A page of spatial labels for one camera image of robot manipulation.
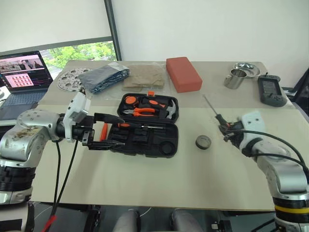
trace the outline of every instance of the metal bowl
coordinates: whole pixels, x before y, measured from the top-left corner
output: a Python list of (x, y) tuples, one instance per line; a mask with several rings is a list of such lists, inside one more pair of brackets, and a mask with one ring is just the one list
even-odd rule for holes
[(254, 78), (256, 76), (259, 76), (261, 71), (258, 67), (256, 67), (254, 64), (250, 64), (247, 62), (239, 62), (234, 65), (235, 69), (243, 70), (247, 74), (247, 79)]

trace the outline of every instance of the red cable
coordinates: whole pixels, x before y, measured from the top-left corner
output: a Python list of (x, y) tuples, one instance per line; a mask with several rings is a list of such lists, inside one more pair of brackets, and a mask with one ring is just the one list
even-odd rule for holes
[(45, 224), (42, 232), (45, 232), (51, 225), (52, 223), (57, 219), (56, 215), (52, 215), (49, 220), (47, 221), (47, 223)]
[(108, 124), (104, 123), (103, 129), (102, 129), (102, 132), (101, 132), (101, 136), (100, 136), (100, 142), (102, 142), (103, 140), (106, 139), (107, 130), (108, 130)]

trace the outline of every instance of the gray pants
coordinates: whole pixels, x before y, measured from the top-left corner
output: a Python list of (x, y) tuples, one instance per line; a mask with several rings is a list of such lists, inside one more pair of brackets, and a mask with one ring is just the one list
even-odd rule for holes
[[(139, 215), (134, 210), (129, 210), (117, 220), (113, 232), (137, 232)], [(203, 232), (194, 217), (185, 210), (176, 209), (172, 213), (175, 231), (180, 232)]]

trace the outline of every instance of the red sponge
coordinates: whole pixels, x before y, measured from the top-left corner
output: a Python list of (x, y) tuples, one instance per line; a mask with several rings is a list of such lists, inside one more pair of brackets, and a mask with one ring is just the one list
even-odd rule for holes
[(166, 69), (178, 93), (201, 89), (203, 80), (187, 57), (166, 59)]

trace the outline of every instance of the green trees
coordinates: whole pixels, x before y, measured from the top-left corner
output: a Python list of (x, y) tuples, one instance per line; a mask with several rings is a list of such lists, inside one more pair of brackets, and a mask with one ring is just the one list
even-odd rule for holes
[(47, 65), (63, 68), (70, 59), (79, 60), (116, 60), (112, 42), (88, 43), (69, 47), (49, 49), (54, 57), (45, 60)]

